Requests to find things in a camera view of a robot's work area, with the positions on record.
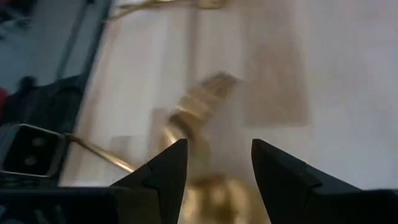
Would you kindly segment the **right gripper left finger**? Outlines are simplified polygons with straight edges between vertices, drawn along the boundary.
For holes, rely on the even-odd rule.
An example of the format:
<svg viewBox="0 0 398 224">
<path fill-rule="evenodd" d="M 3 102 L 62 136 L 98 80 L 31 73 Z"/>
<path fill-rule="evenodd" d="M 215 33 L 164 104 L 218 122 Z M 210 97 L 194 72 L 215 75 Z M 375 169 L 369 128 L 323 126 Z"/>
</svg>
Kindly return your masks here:
<svg viewBox="0 0 398 224">
<path fill-rule="evenodd" d="M 188 141 L 179 139 L 146 164 L 113 185 L 156 190 L 160 221 L 177 223 L 187 178 Z"/>
</svg>

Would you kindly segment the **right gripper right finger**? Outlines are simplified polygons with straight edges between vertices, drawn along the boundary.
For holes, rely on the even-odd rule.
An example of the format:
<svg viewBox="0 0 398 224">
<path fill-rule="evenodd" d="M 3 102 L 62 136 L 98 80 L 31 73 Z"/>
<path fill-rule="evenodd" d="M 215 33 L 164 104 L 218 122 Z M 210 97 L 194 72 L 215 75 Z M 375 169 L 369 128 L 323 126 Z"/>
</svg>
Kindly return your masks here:
<svg viewBox="0 0 398 224">
<path fill-rule="evenodd" d="M 306 223 L 308 204 L 316 192 L 328 195 L 360 191 L 262 139 L 252 140 L 251 160 L 272 223 Z"/>
</svg>

